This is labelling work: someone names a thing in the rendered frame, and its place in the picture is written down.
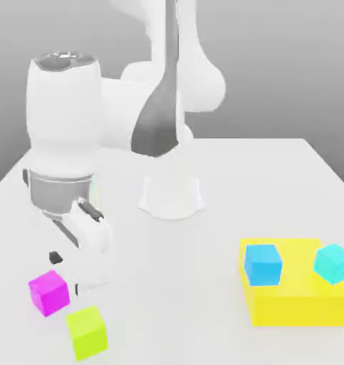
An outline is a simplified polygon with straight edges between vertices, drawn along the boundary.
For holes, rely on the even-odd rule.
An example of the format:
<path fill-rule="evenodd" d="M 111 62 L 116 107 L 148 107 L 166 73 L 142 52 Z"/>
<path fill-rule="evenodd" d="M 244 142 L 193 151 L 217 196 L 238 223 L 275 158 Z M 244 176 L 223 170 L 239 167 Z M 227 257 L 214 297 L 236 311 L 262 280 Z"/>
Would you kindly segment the small blue cube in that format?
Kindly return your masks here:
<path fill-rule="evenodd" d="M 247 245 L 244 269 L 252 287 L 276 286 L 281 279 L 283 262 L 273 244 Z"/>

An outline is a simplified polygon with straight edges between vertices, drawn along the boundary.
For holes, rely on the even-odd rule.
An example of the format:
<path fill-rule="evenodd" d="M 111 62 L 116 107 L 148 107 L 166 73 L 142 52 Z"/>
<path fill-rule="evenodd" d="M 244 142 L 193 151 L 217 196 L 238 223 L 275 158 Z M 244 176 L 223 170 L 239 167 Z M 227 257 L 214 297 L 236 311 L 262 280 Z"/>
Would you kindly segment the large yellow box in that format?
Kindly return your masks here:
<path fill-rule="evenodd" d="M 276 286 L 252 287 L 244 269 L 247 245 L 273 244 L 281 256 Z M 344 325 L 344 282 L 330 284 L 313 270 L 318 238 L 242 238 L 238 269 L 255 327 L 339 327 Z"/>

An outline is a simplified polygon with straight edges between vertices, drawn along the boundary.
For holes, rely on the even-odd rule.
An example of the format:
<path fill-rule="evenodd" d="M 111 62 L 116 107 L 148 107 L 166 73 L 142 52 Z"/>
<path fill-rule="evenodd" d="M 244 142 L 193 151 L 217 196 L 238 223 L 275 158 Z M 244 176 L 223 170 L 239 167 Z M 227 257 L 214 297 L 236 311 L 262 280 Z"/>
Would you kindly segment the small magenta cube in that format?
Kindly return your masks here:
<path fill-rule="evenodd" d="M 70 304 L 66 281 L 54 270 L 28 282 L 31 301 L 37 309 L 48 317 Z"/>

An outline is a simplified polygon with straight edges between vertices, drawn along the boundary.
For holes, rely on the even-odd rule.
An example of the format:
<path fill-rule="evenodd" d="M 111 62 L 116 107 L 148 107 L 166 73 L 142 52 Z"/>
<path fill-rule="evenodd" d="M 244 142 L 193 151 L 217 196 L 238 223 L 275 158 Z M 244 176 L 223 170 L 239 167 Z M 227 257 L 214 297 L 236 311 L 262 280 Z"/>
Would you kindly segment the small lime cube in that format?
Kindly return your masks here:
<path fill-rule="evenodd" d="M 66 324 L 77 361 L 108 348 L 106 325 L 95 305 L 67 314 Z"/>

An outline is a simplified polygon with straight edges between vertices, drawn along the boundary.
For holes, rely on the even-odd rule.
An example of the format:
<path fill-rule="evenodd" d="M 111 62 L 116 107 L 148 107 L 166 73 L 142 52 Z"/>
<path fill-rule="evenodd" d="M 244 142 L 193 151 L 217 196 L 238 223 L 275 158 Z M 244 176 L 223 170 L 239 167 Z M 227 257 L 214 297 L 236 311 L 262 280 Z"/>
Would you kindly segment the small cyan cube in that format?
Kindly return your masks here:
<path fill-rule="evenodd" d="M 316 252 L 313 270 L 330 284 L 344 282 L 344 248 L 327 245 Z"/>

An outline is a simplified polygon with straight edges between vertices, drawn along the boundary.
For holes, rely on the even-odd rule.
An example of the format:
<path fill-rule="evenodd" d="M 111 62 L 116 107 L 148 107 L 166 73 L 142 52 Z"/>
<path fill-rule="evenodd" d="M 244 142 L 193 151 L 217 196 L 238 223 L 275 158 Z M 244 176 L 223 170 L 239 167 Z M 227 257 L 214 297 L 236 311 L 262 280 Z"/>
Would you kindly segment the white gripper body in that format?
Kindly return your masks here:
<path fill-rule="evenodd" d="M 50 252 L 63 261 L 55 264 L 80 287 L 97 287 L 110 281 L 113 232 L 102 215 L 64 215 L 52 223 L 66 237 Z"/>

